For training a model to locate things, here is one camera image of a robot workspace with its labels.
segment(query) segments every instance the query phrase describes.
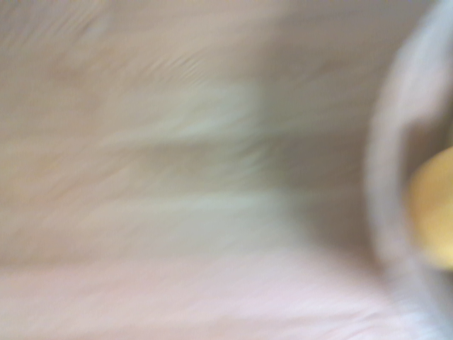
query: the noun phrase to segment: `yellow circle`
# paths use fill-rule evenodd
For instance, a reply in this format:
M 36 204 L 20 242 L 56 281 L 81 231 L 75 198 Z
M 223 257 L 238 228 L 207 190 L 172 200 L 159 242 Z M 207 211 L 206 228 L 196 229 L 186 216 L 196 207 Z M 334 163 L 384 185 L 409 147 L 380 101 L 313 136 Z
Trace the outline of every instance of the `yellow circle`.
M 453 147 L 417 170 L 408 189 L 408 208 L 429 260 L 453 269 Z

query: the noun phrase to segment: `light wood panel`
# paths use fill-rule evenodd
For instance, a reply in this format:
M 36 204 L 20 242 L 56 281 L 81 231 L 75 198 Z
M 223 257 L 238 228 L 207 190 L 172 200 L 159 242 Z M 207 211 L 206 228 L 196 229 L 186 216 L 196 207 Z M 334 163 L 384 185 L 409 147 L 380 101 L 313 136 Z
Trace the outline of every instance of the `light wood panel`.
M 3 1 L 2 265 L 362 244 L 406 1 Z

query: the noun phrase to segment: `wood grain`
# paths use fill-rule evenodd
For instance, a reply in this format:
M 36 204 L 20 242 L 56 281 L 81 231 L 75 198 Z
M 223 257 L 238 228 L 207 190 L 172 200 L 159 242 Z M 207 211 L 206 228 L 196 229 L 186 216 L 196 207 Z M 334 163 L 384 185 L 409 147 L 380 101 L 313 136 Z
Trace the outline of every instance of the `wood grain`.
M 414 339 L 362 158 L 428 5 L 0 1 L 0 339 Z
M 363 242 L 367 122 L 425 8 L 2 2 L 0 262 Z

